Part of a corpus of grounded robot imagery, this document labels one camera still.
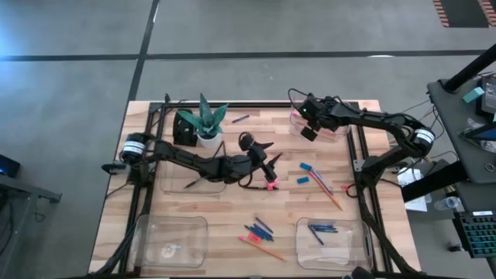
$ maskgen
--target table leg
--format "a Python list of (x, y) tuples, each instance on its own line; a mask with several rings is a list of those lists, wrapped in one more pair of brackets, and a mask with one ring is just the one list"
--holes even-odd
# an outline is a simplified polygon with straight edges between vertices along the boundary
[(417, 180), (401, 189), (403, 201), (409, 202), (420, 198), (437, 189), (468, 179), (467, 173), (460, 161), (450, 164), (423, 179)]

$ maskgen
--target white label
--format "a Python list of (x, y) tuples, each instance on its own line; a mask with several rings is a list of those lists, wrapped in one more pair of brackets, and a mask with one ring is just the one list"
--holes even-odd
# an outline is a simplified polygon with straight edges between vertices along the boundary
[(486, 212), (473, 212), (474, 216), (484, 216), (484, 215), (493, 215), (492, 211), (486, 211)]
[(142, 143), (138, 143), (138, 142), (126, 142), (126, 144), (124, 144), (124, 147), (128, 147), (128, 146), (140, 148), (141, 150), (145, 150), (145, 145)]
[(129, 151), (129, 152), (134, 152), (134, 153), (138, 153), (138, 154), (143, 154), (143, 150), (141, 150), (140, 148), (135, 148), (135, 147), (131, 147), (131, 146), (124, 146), (122, 151), (123, 152)]
[(431, 138), (429, 138), (428, 136), (424, 135), (424, 134), (420, 134), (420, 133), (419, 133), (419, 134), (417, 134), (417, 137), (418, 137), (418, 138), (421, 138), (421, 139), (424, 139), (424, 140), (425, 140), (426, 142), (428, 142), (428, 143), (432, 143), (432, 139), (431, 139)]

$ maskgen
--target succulent plant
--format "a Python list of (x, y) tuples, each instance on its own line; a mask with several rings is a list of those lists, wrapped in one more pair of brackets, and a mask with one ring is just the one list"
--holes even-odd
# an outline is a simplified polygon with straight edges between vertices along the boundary
[(218, 133), (222, 133), (222, 128), (219, 124), (226, 116), (227, 105), (218, 107), (212, 113), (207, 99), (203, 94), (200, 94), (200, 116), (184, 110), (179, 110), (177, 113), (196, 128), (196, 133), (199, 136), (204, 139), (211, 139)]

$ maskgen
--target desk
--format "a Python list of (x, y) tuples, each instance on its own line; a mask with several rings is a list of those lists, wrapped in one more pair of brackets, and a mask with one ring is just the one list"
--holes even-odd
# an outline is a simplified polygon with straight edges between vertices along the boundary
[[(378, 101), (359, 101), (361, 107), (380, 110)], [(149, 102), (130, 102), (119, 141), (121, 150), (130, 133), (142, 132), (145, 127)], [(242, 115), (250, 117), (238, 123), (232, 120)], [(166, 117), (164, 140), (172, 142), (172, 122), (174, 112)], [(242, 153), (237, 145), (241, 132), (251, 132), (261, 143), (274, 141), (266, 150), (269, 158), (283, 152), (276, 163), (276, 173), (280, 184), (278, 191), (250, 191), (236, 184), (227, 185), (218, 194), (164, 194), (170, 183), (187, 184), (197, 176), (182, 171), (179, 167), (168, 167), (160, 163), (156, 187), (153, 193), (152, 215), (169, 215), (178, 217), (203, 216), (208, 221), (208, 252), (205, 262), (196, 269), (142, 268), (142, 276), (163, 277), (240, 277), (240, 276), (342, 276), (349, 272), (305, 270), (299, 267), (295, 258), (295, 224), (301, 217), (317, 219), (360, 219), (356, 199), (346, 196), (340, 188), (342, 184), (351, 184), (349, 152), (346, 139), (338, 143), (309, 142), (300, 136), (292, 136), (289, 130), (288, 108), (229, 108), (225, 121), (223, 139), (226, 141), (228, 154)], [(389, 150), (386, 132), (365, 129), (367, 143), (371, 154), (381, 154)], [(208, 156), (212, 150), (204, 150), (201, 155)], [(317, 167), (325, 180), (333, 187), (344, 211), (340, 211), (320, 188), (311, 181), (297, 184), (298, 177), (306, 176), (299, 167), (306, 162)], [(385, 175), (390, 180), (394, 177)], [(113, 176), (108, 190), (124, 184), (126, 176)], [(253, 184), (262, 184), (263, 175), (256, 172)], [(97, 270), (112, 255), (122, 240), (126, 229), (132, 187), (123, 188), (105, 202), (102, 218), (96, 236), (95, 248), (91, 258), (90, 271)], [(386, 232), (398, 252), (408, 263), (419, 270), (419, 259), (415, 250), (412, 232), (399, 188), (381, 182), (377, 186)], [(281, 254), (288, 261), (282, 262), (241, 242), (237, 236), (247, 234), (244, 224), (254, 222), (259, 216), (275, 232), (273, 243), (263, 245)], [(374, 241), (378, 265), (381, 267), (381, 252), (377, 240)]]
[(466, 92), (475, 86), (476, 81), (468, 81), (460, 87), (459, 94), (453, 95), (447, 93), (439, 81), (427, 85), (429, 97), (460, 160), (404, 187), (405, 202), (461, 181), (470, 181), (472, 185), (496, 184), (496, 175), (484, 167), (486, 163), (495, 164), (496, 154), (482, 150), (458, 135), (458, 132), (467, 128), (468, 118), (487, 123), (486, 119), (475, 114), (475, 102), (467, 104), (462, 100)]

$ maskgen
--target wooden tabletop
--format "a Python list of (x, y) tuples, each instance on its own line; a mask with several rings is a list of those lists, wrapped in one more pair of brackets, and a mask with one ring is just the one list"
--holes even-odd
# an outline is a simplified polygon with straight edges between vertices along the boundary
[[(380, 110), (376, 100), (358, 102), (362, 108), (366, 107), (372, 111)], [(128, 134), (144, 131), (149, 103), (129, 103), (118, 150), (122, 149)], [(250, 115), (250, 117), (238, 123), (231, 123), (232, 120), (243, 115)], [(222, 138), (226, 142), (228, 155), (243, 153), (237, 143), (241, 132), (252, 133), (255, 140), (260, 143), (274, 142), (274, 145), (266, 151), (269, 159), (280, 152), (283, 153), (276, 163), (275, 169), (280, 181), (278, 185), (280, 190), (278, 191), (251, 191), (242, 189), (237, 184), (225, 186), (223, 183), (212, 184), (203, 181), (189, 188), (185, 193), (184, 186), (196, 179), (198, 175), (194, 171), (171, 163), (160, 163), (157, 168), (150, 214), (169, 217), (202, 217), (205, 219), (208, 223), (207, 236), (205, 238), (199, 236), (200, 238), (198, 238), (201, 241), (207, 241), (205, 261), (197, 268), (146, 266), (142, 268), (142, 276), (241, 277), (258, 275), (297, 277), (342, 276), (350, 273), (346, 268), (334, 271), (304, 269), (297, 262), (295, 233), (299, 219), (306, 217), (311, 219), (360, 220), (360, 213), (357, 200), (347, 197), (344, 190), (341, 189), (341, 185), (353, 183), (346, 139), (343, 138), (335, 143), (321, 140), (310, 142), (301, 136), (295, 136), (290, 133), (289, 115), (289, 108), (229, 108), (222, 123), (224, 130)], [(174, 112), (166, 117), (164, 128), (164, 140), (169, 142), (172, 142), (173, 119)], [(389, 150), (386, 132), (365, 128), (365, 134), (370, 155), (379, 155)], [(354, 138), (356, 140), (355, 145), (360, 146), (357, 136)], [(203, 157), (210, 157), (214, 152), (214, 150), (199, 147), (181, 146), (181, 148), (198, 153)], [(306, 184), (296, 183), (297, 178), (308, 176), (308, 173), (299, 167), (301, 162), (310, 164), (320, 171), (325, 181), (333, 188), (344, 209), (343, 211), (330, 201), (329, 197), (311, 177), (310, 182)], [(385, 174), (384, 178), (395, 180), (394, 176), (390, 174)], [(253, 176), (252, 185), (263, 186), (263, 179), (261, 170), (257, 171)], [(125, 174), (113, 176), (108, 190), (117, 188), (125, 181)], [(105, 202), (95, 249), (91, 258), (90, 271), (95, 271), (101, 267), (122, 240), (126, 229), (132, 191), (132, 186), (125, 187)], [(419, 270), (419, 259), (400, 189), (394, 185), (380, 182), (377, 185), (377, 193), (387, 237), (407, 262)], [(252, 225), (256, 216), (265, 221), (274, 231), (274, 241), (263, 240), (260, 245), (280, 254), (287, 261), (271, 257), (238, 239), (238, 236), (248, 234), (243, 225)], [(381, 270), (381, 252), (378, 249), (377, 239), (374, 241), (374, 247)], [(156, 256), (152, 250), (150, 253), (152, 254), (147, 253), (146, 255)], [(198, 254), (194, 256), (196, 258), (202, 257)], [(130, 257), (129, 269), (132, 266), (133, 257)]]

